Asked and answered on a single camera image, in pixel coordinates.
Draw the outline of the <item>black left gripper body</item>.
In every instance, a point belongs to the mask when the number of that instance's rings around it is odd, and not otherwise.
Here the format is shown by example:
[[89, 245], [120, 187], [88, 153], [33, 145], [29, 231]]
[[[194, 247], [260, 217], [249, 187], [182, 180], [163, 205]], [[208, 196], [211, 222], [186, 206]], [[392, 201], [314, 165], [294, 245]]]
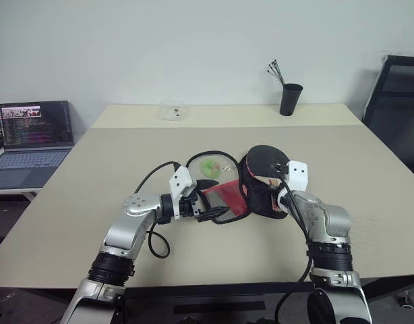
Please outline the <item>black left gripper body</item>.
[[188, 196], [182, 196], [179, 200], [179, 216], [193, 217], [199, 219], [201, 213], [201, 206], [198, 202], [198, 193], [193, 190]]

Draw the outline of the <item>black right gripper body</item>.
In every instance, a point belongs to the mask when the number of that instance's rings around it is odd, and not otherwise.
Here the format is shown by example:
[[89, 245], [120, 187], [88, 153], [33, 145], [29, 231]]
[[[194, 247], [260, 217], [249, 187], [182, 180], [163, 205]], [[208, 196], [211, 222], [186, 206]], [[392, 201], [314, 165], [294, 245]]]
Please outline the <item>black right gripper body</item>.
[[278, 216], [279, 207], [277, 204], [277, 197], [278, 197], [278, 192], [276, 190], [268, 191], [267, 201], [269, 203], [269, 207], [268, 207], [267, 216]]

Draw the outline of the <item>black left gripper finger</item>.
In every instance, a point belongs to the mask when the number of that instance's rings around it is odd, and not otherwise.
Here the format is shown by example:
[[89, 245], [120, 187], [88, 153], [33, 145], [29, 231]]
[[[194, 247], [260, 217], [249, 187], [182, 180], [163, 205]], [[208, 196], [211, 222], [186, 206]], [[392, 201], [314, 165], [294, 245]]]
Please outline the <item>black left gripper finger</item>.
[[216, 180], [197, 180], [195, 191], [198, 195], [205, 194], [207, 190], [219, 185]]
[[198, 222], [210, 221], [227, 213], [229, 210], [229, 207], [214, 207], [207, 211], [195, 211], [194, 218]]

